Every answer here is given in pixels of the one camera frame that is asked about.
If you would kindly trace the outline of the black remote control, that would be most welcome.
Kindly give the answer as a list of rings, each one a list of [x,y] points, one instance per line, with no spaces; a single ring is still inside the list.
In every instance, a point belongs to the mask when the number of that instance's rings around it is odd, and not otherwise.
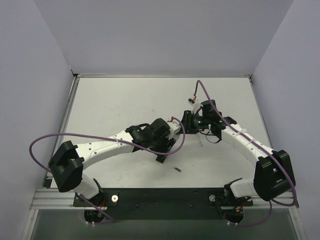
[[[160,155],[160,154],[158,154],[155,160],[156,160],[158,163],[163,164],[166,158],[167,158],[166,155]]]

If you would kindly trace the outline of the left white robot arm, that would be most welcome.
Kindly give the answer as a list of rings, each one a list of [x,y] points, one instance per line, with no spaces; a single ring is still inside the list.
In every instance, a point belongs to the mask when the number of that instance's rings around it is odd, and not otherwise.
[[[179,138],[181,125],[157,118],[151,124],[132,125],[111,136],[110,140],[73,144],[63,142],[51,160],[49,169],[59,192],[75,191],[92,206],[101,203],[103,194],[97,180],[86,176],[88,167],[111,157],[133,153],[141,148],[157,153],[157,161],[165,159]]]

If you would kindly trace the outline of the AAA battery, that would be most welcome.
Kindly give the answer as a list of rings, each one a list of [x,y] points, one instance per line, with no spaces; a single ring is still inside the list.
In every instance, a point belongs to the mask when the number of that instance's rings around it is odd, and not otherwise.
[[[180,172],[180,173],[182,172],[181,169],[179,169],[179,168],[177,168],[177,167],[175,167],[175,166],[173,167],[173,169],[175,169],[176,171],[178,171],[178,172]]]

